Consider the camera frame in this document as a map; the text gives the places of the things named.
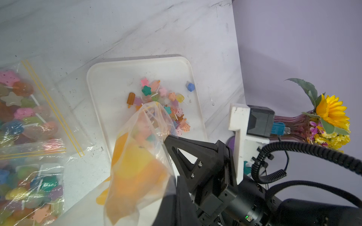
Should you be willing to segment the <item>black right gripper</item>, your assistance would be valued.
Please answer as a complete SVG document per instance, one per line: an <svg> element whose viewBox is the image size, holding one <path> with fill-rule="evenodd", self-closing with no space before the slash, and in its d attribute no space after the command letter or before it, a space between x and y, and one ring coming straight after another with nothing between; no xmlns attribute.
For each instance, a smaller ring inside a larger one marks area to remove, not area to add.
<svg viewBox="0 0 362 226"><path fill-rule="evenodd" d="M230 217L233 225L254 225L253 181L244 175L237 182L231 150L223 142L213 144L169 135L164 144L185 179L202 225L211 226L222 215Z"/></svg>

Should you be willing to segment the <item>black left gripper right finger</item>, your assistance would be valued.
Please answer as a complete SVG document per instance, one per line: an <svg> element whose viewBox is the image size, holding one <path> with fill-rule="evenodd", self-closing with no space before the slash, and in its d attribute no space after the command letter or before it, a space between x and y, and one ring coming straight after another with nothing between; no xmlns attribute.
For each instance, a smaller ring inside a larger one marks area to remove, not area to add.
<svg viewBox="0 0 362 226"><path fill-rule="evenodd" d="M201 226L196 215L196 206L191 200L185 179L178 176L176 184L176 225Z"/></svg>

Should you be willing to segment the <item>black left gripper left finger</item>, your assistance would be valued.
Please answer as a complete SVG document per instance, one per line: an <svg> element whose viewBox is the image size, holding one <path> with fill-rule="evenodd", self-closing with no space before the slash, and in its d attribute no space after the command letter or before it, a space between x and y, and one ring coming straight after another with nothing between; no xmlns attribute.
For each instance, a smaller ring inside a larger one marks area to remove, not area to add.
<svg viewBox="0 0 362 226"><path fill-rule="evenodd" d="M176 195L162 199L160 208L152 226L176 226Z"/></svg>

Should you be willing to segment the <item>clear ziploc bag of candies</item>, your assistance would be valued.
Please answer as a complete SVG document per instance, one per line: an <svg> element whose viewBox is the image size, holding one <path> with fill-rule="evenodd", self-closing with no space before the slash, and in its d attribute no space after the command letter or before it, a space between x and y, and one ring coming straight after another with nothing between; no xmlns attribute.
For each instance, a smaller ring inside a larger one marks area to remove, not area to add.
<svg viewBox="0 0 362 226"><path fill-rule="evenodd" d="M117 135L109 187L96 199L106 226L136 226L140 211L176 193L170 156L164 141L176 134L165 108L143 104Z"/></svg>

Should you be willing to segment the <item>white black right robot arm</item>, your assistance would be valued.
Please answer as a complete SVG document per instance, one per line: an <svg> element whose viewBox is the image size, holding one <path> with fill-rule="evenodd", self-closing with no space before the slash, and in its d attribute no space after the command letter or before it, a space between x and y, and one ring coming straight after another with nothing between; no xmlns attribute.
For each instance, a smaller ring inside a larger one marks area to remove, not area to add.
<svg viewBox="0 0 362 226"><path fill-rule="evenodd" d="M236 180L232 151L223 142L214 144L168 136L164 142L175 163L178 181L192 196L194 214L176 205L176 221L180 225L203 226L359 226L362 223L362 201L344 190L312 181L293 180L269 189L264 185L285 176L278 170L262 176L266 159L273 152L304 153L337 164L361 175L362 162L328 148L298 142L279 141L257 149L251 176ZM333 193L351 206L332 205L298 199L281 201L281 190L292 186L315 187Z"/></svg>

